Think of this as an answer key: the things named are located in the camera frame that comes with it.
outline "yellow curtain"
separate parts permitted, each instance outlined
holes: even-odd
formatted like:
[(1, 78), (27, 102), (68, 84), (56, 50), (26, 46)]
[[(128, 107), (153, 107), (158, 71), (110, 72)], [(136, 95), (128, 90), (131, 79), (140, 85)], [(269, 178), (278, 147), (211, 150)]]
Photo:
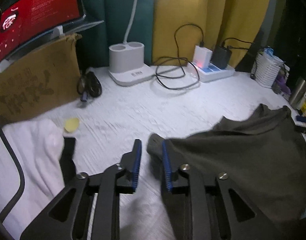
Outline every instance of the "yellow curtain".
[[(161, 56), (176, 57), (174, 32), (179, 26), (195, 23), (205, 31), (206, 12), (207, 0), (155, 0), (153, 62)], [(200, 30), (186, 26), (177, 33), (176, 39), (180, 56), (192, 60), (195, 45), (201, 40)]]
[[(173, 34), (185, 23), (195, 23), (203, 29), (205, 46), (211, 50), (227, 37), (253, 41), (264, 20), (268, 3), (269, 0), (155, 0), (153, 61), (161, 56), (176, 56)], [(187, 26), (180, 30), (180, 56), (192, 60), (194, 46), (199, 41), (197, 28)], [(235, 41), (227, 44), (247, 46)], [(230, 65), (236, 67), (245, 53), (234, 50)]]

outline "white bed sheet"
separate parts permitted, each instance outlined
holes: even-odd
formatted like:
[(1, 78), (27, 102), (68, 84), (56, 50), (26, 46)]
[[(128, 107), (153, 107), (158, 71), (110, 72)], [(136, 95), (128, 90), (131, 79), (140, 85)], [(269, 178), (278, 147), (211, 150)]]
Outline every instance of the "white bed sheet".
[[(101, 97), (89, 101), (87, 106), (77, 100), (37, 119), (49, 118), (59, 127), (63, 127), (70, 117), (80, 119), (80, 127), (69, 136), (77, 139), (74, 156), (77, 171), (89, 175), (118, 163), (122, 154), (131, 150), (134, 139), (142, 141), (137, 192), (121, 196), (121, 240), (174, 239), (160, 197), (160, 181), (151, 172), (146, 152), (151, 133), (162, 137), (186, 137), (211, 129), (222, 116), (237, 121), (247, 119), (260, 103), (270, 109), (290, 107), (283, 97), (259, 86), (247, 73), (201, 83), (197, 89), (189, 91), (167, 90), (155, 79), (133, 87), (121, 87), (109, 77), (107, 68), (97, 69), (96, 76), (103, 87)], [(183, 86), (192, 81), (186, 76), (166, 82)]]

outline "purple item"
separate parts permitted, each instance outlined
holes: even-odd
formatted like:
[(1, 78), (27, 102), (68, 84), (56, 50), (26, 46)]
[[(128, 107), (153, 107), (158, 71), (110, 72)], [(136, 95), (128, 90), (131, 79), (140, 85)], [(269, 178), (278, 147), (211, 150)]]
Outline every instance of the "purple item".
[(289, 89), (289, 87), (286, 85), (286, 82), (285, 82), (285, 78), (281, 75), (281, 74), (278, 74), (277, 75), (277, 78), (275, 79), (275, 82), (279, 85), (280, 89), (290, 95), (291, 94), (291, 90)]

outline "black cable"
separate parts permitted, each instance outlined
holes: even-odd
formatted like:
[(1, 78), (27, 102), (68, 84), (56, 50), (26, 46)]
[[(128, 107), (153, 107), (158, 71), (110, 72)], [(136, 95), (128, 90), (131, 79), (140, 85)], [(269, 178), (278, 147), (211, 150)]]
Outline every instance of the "black cable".
[(80, 77), (77, 82), (77, 93), (79, 95), (87, 93), (93, 98), (97, 98), (102, 94), (102, 85), (93, 71), (89, 71), (86, 75)]
[[(193, 64), (192, 62), (190, 62), (190, 61), (188, 60), (188, 58), (186, 58), (186, 57), (180, 57), (180, 56), (179, 56), (179, 46), (178, 46), (178, 42), (177, 42), (177, 39), (176, 39), (176, 34), (177, 34), (177, 32), (178, 32), (181, 28), (183, 28), (183, 27), (185, 27), (185, 26), (194, 26), (194, 27), (200, 29), (200, 31), (201, 31), (201, 33), (202, 33), (202, 39), (201, 39), (201, 41), (200, 41), (199, 46), (200, 46), (200, 47), (203, 47), (203, 46), (204, 46), (204, 32), (203, 32), (202, 28), (201, 28), (200, 26), (198, 26), (197, 24), (194, 24), (194, 23), (187, 23), (187, 24), (181, 25), (180, 27), (178, 27), (178, 28), (176, 29), (176, 31), (174, 32), (174, 41), (175, 41), (176, 49), (177, 49), (177, 57), (167, 57), (167, 56), (163, 56), (163, 57), (159, 57), (159, 58), (153, 63), (153, 65), (156, 65), (156, 63), (157, 63), (158, 61), (160, 61), (161, 59), (166, 59), (165, 61), (163, 61), (163, 62), (161, 62), (159, 65), (157, 65), (156, 70), (155, 70), (155, 76), (156, 76), (156, 79), (158, 80), (158, 82), (159, 82), (163, 87), (165, 87), (165, 88), (167, 88), (167, 89), (170, 89), (170, 90), (182, 90), (182, 89), (187, 89), (187, 88), (190, 88), (190, 87), (192, 87), (192, 86), (198, 84), (198, 82), (200, 81), (200, 75), (199, 75), (199, 73), (198, 73), (197, 68), (194, 66), (194, 64)], [(174, 60), (174, 59), (177, 59), (177, 60), (178, 60), (179, 66), (158, 73), (158, 69), (160, 68), (161, 65), (163, 65), (164, 63), (169, 62), (169, 61), (171, 61), (171, 60)], [(166, 85), (160, 80), (160, 77), (168, 78), (168, 79), (179, 79), (179, 78), (183, 78), (186, 74), (185, 74), (185, 71), (184, 71), (184, 68), (183, 68), (183, 66), (185, 66), (185, 65), (182, 65), (181, 60), (182, 60), (182, 61), (184, 60), (184, 61), (186, 62), (186, 65), (187, 65), (187, 64), (191, 64), (191, 65), (195, 68), (195, 71), (197, 72), (197, 77), (198, 77), (198, 79), (197, 79), (196, 82), (194, 82), (193, 84), (188, 85), (188, 86), (179, 87), (179, 88), (169, 88), (168, 86), (166, 86)], [(177, 70), (177, 69), (181, 69), (181, 70), (182, 70), (182, 74), (181, 74), (180, 76), (170, 77), (170, 76), (164, 76), (164, 75), (162, 75), (162, 74), (165, 74), (165, 73), (168, 73), (168, 72)]]
[[(259, 50), (258, 50), (258, 52), (259, 52), (261, 49), (264, 50), (264, 49), (267, 49), (267, 48), (270, 48), (270, 46), (260, 47)], [(257, 65), (257, 57), (258, 57), (258, 55), (256, 55), (256, 58), (255, 58), (255, 71), (254, 71), (253, 74), (250, 75), (250, 78), (253, 79), (253, 80), (256, 80), (256, 71), (257, 71), (257, 68), (258, 68), (258, 65)]]
[(197, 24), (195, 24), (195, 23), (183, 24), (183, 25), (181, 25), (180, 27), (178, 27), (178, 28), (176, 29), (176, 31), (174, 32), (174, 40), (175, 40), (175, 43), (176, 43), (177, 57), (178, 57), (178, 58), (179, 58), (179, 47), (178, 47), (178, 43), (177, 43), (177, 40), (176, 40), (176, 34), (177, 34), (177, 32), (178, 32), (181, 28), (183, 28), (183, 27), (185, 27), (185, 26), (194, 26), (194, 27), (200, 29), (200, 31), (201, 31), (201, 33), (202, 33), (202, 39), (201, 39), (201, 41), (200, 41), (200, 47), (204, 47), (204, 32), (203, 32), (202, 28), (201, 28), (200, 26), (198, 26)]
[(10, 146), (7, 138), (5, 137), (5, 134), (0, 126), (0, 138), (2, 140), (2, 142), (4, 143), (6, 149), (8, 150), (16, 168), (17, 171), (19, 173), (20, 176), (20, 186), (19, 189), (17, 190), (17, 192), (15, 193), (15, 195), (12, 197), (12, 199), (9, 201), (9, 203), (7, 203), (7, 205), (3, 208), (3, 210), (0, 213), (0, 221), (1, 223), (3, 223), (3, 221), (5, 220), (5, 218), (7, 217), (7, 215), (10, 213), (10, 211), (12, 210), (12, 208), (16, 205), (16, 203), (19, 201), (19, 199), (21, 198), (23, 192), (24, 192), (24, 187), (25, 187), (25, 179), (24, 179), (24, 173), (22, 170), (22, 167), (20, 165), (19, 160), (17, 159), (12, 147)]
[[(170, 90), (183, 90), (183, 89), (190, 88), (190, 87), (192, 87), (192, 86), (194, 86), (194, 85), (196, 85), (196, 84), (198, 84), (198, 83), (200, 82), (200, 74), (198, 73), (197, 68), (196, 68), (195, 65), (194, 65), (192, 62), (190, 62), (186, 57), (160, 57), (158, 60), (160, 60), (160, 59), (162, 59), (162, 58), (167, 58), (167, 59), (166, 59), (165, 61), (163, 61), (162, 63), (160, 63), (159, 65), (157, 65), (157, 67), (156, 67), (156, 69), (155, 69), (155, 76), (156, 76), (156, 79), (158, 80), (158, 82), (159, 82), (163, 87), (165, 87), (165, 88), (167, 88), (167, 89), (170, 89)], [(178, 69), (178, 68), (172, 68), (172, 69), (165, 70), (165, 71), (163, 71), (163, 72), (158, 73), (158, 69), (161, 67), (161, 64), (164, 64), (164, 63), (166, 63), (166, 62), (168, 62), (168, 61), (171, 61), (171, 60), (174, 60), (174, 59), (178, 59), (179, 61), (180, 61), (180, 60), (184, 60), (184, 61), (186, 61), (186, 64), (191, 64), (191, 65), (194, 67), (194, 69), (195, 69), (195, 71), (196, 71), (196, 73), (197, 73), (197, 81), (194, 82), (194, 83), (192, 83), (192, 84), (190, 84), (190, 85), (183, 86), (183, 87), (178, 87), (178, 88), (170, 88), (170, 87), (166, 86), (166, 85), (160, 80), (159, 77), (170, 78), (170, 79), (176, 79), (176, 78), (182, 77), (182, 76), (180, 76), (180, 77), (169, 77), (169, 76), (163, 76), (163, 75), (161, 75), (161, 74), (164, 74), (164, 73), (168, 73), (168, 72), (174, 71), (175, 69)]]
[(252, 42), (250, 42), (250, 41), (242, 41), (242, 40), (240, 40), (240, 39), (237, 39), (237, 38), (226, 38), (225, 40), (223, 40), (223, 42), (222, 42), (222, 47), (225, 47), (225, 42), (227, 41), (227, 40), (236, 40), (236, 41), (240, 41), (240, 42), (243, 42), (243, 43), (248, 43), (248, 44), (252, 44)]
[(227, 46), (228, 49), (244, 49), (244, 50), (249, 50), (249, 48), (242, 48), (242, 47), (232, 47), (232, 46)]

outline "red screen display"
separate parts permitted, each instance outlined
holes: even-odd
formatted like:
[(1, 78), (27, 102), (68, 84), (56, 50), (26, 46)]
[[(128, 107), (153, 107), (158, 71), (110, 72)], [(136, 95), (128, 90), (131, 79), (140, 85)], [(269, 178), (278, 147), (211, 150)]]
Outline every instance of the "red screen display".
[(2, 13), (0, 61), (37, 34), (79, 17), (77, 0), (19, 0)]

